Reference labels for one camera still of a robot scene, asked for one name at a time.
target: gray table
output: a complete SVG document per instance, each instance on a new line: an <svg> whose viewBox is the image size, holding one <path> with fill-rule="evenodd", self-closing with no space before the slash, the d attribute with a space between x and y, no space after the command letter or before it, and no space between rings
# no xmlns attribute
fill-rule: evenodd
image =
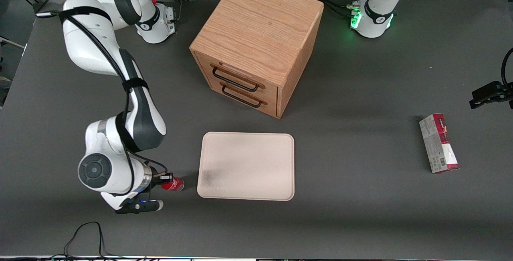
<svg viewBox="0 0 513 261"><path fill-rule="evenodd" d="M401 0L376 40L326 9L282 120L208 88L188 46L215 5L185 4L178 34L162 44L133 27L117 32L168 128L144 153L188 185L154 190L164 209L139 215L114 214L77 178L86 126L123 108L119 80L77 68L59 21L36 21L0 120L2 254L59 253L81 223L99 221L108 250L123 255L511 259L513 111L469 109L471 91L499 79L513 43L506 0ZM429 171L418 119L431 113L446 114L459 171ZM199 197L209 131L293 135L295 197ZM96 250L91 227L70 252Z"/></svg>

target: drawer handle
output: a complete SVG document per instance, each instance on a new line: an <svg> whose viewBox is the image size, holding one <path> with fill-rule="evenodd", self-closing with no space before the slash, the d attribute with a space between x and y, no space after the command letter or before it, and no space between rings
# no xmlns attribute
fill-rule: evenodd
<svg viewBox="0 0 513 261"><path fill-rule="evenodd" d="M256 108L258 108L258 107L260 107L260 106L262 105L262 101L258 102L258 104L256 104L256 105L255 105L255 104L251 104L250 102L245 101L245 100L243 100L243 99L241 99L241 98L237 97L236 95L232 95L231 93L229 93L229 92L225 91L225 89L226 89L226 86L225 86L225 85L223 85L223 89L222 89L221 91L223 91L223 93L224 93L225 95L227 95L227 96L229 96L229 97L231 97L231 98L233 98L233 99L236 99L236 100L238 100L238 101L239 101L239 102L241 102L241 103L245 103L245 104L247 104L248 106L252 106L252 107L254 107L255 109L256 109Z"/></svg>
<svg viewBox="0 0 513 261"><path fill-rule="evenodd" d="M220 76L216 73L216 71L218 70L218 67L214 66L214 69L212 70L212 73L214 74L214 77L218 78L218 79L221 79L221 80L224 80L225 82L229 83L229 84L232 84L236 87L239 87L243 90L246 90L246 91L249 91L250 93L253 93L254 91L256 91L258 89L258 84L255 85L255 87L253 89L247 87L247 86L243 86L241 84L238 84L232 80L229 80L227 78L225 78L224 76Z"/></svg>

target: green indicator light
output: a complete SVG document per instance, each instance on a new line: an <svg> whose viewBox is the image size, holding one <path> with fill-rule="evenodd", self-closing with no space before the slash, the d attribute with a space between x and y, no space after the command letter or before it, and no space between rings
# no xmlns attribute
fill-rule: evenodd
<svg viewBox="0 0 513 261"><path fill-rule="evenodd" d="M386 28L389 28L390 27L390 24L392 23L392 18L394 18L394 14L392 13L392 15L390 16L390 20L388 20L388 24L386 25Z"/></svg>
<svg viewBox="0 0 513 261"><path fill-rule="evenodd" d="M358 14L356 16L353 16L353 18L355 19L351 21L351 27L357 28L358 24L360 23L360 20L362 19L362 13L358 12Z"/></svg>

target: wooden drawer unit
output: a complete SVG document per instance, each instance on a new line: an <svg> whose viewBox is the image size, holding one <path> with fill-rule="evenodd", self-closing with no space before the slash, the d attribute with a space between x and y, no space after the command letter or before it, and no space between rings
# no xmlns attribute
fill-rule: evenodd
<svg viewBox="0 0 513 261"><path fill-rule="evenodd" d="M211 89L279 119L322 11L317 0L221 0L189 49Z"/></svg>

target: drawer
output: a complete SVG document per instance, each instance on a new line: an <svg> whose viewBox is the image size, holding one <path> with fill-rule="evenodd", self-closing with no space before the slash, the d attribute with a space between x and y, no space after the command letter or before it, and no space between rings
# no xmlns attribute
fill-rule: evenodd
<svg viewBox="0 0 513 261"><path fill-rule="evenodd" d="M276 117L276 100L262 100L247 91L243 91L237 87L234 87L226 82L215 82L211 83L211 88L226 97L229 97L236 102L245 104L253 109L261 111L262 113L266 113L267 115L271 115Z"/></svg>
<svg viewBox="0 0 513 261"><path fill-rule="evenodd" d="M259 100L276 102L277 87L265 81L256 81L251 77L236 73L236 69L228 64L221 63L203 53L196 52L204 76L208 83L213 84L224 82L230 87L237 88L247 95L252 95Z"/></svg>

